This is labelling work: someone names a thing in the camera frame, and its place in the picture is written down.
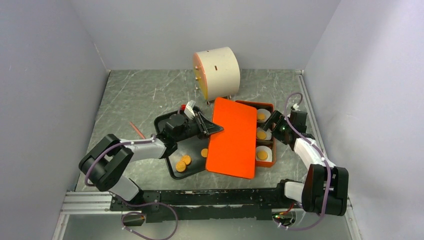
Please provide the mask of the orange shell cookie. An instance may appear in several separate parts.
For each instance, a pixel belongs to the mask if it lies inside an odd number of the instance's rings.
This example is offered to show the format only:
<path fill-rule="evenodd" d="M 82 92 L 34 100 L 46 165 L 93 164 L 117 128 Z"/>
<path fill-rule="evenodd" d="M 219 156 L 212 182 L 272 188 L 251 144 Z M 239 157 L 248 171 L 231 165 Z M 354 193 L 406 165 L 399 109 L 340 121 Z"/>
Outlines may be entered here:
<path fill-rule="evenodd" d="M 266 119 L 266 115 L 263 113 L 258 113 L 257 114 L 257 120 L 258 121 L 264 121 Z"/>

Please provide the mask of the black baking tray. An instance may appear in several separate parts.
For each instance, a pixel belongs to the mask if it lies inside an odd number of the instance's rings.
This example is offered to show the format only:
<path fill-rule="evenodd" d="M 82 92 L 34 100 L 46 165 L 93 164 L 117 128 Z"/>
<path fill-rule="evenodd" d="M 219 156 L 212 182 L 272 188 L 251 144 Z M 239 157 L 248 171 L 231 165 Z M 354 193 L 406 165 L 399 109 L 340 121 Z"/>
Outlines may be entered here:
<path fill-rule="evenodd" d="M 177 150 L 165 158 L 170 176 L 175 180 L 181 180 L 204 171 L 206 169 L 206 158 L 201 155 L 201 151 L 209 146 L 209 141 L 209 137 L 199 138 L 197 135 L 179 141 Z M 186 167 L 186 170 L 179 172 L 176 166 L 183 156 L 189 156 L 191 163 Z"/>

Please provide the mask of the orange cookie box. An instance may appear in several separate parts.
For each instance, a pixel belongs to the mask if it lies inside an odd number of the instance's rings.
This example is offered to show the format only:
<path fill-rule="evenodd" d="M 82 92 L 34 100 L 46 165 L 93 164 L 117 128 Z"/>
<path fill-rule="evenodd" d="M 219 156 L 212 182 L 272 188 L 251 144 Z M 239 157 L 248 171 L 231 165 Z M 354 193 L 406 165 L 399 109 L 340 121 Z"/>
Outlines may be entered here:
<path fill-rule="evenodd" d="M 274 105 L 268 102 L 253 102 L 237 100 L 237 103 L 244 104 L 256 109 L 256 130 L 255 130 L 255 166 L 260 168 L 271 168 L 276 163 L 276 141 L 272 137 L 272 130 L 275 124 L 272 123 L 267 130 L 263 130 L 261 125 L 270 119 L 274 111 Z"/>

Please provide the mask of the orange tray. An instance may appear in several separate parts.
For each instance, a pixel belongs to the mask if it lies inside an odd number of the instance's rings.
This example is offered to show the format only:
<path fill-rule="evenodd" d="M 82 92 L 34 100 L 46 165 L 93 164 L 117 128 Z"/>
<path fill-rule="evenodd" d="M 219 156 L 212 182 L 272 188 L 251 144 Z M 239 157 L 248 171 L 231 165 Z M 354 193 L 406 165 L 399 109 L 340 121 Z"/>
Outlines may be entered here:
<path fill-rule="evenodd" d="M 257 110 L 253 106 L 218 97 L 212 122 L 223 127 L 209 138 L 205 169 L 212 173 L 253 179 Z"/>

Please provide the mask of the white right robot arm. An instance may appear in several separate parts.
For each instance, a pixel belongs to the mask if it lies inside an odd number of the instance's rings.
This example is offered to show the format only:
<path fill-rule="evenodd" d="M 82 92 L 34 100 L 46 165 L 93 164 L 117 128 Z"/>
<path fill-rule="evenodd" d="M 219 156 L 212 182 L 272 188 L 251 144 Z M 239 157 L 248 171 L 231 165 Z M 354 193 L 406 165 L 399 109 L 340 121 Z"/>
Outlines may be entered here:
<path fill-rule="evenodd" d="M 307 112 L 291 110 L 284 116 L 275 110 L 260 126 L 271 131 L 271 136 L 290 146 L 307 168 L 304 182 L 281 180 L 281 190 L 275 193 L 275 202 L 282 208 L 298 202 L 309 213 L 343 216 L 347 210 L 349 172 L 328 160 L 318 147 L 315 137 L 306 132 Z"/>

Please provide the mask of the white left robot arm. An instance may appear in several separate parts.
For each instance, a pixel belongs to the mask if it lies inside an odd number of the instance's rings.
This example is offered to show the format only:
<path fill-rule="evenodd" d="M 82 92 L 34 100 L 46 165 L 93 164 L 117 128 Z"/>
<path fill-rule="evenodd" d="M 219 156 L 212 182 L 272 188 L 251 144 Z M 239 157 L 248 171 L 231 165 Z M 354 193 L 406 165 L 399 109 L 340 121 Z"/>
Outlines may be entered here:
<path fill-rule="evenodd" d="M 145 203 L 144 191 L 124 176 L 132 160 L 165 159 L 178 149 L 178 142 L 194 136 L 206 139 L 224 130 L 201 111 L 195 111 L 192 118 L 177 111 L 167 113 L 157 117 L 154 126 L 157 133 L 146 139 L 127 140 L 112 133 L 103 137 L 78 164 L 85 184 L 111 192 L 130 210 L 137 210 Z"/>

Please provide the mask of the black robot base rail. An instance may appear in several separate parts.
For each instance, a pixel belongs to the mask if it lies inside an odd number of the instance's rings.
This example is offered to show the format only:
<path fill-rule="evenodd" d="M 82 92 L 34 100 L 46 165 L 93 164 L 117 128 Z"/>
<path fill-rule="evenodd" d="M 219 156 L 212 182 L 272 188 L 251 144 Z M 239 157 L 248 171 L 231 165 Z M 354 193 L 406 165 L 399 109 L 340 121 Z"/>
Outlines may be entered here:
<path fill-rule="evenodd" d="M 298 208 L 284 196 L 280 185 L 265 188 L 209 190 L 146 190 L 141 201 L 130 206 L 113 196 L 109 209 L 124 213 L 138 211 L 147 223 L 179 220 L 244 219 L 271 220 L 289 207 Z"/>

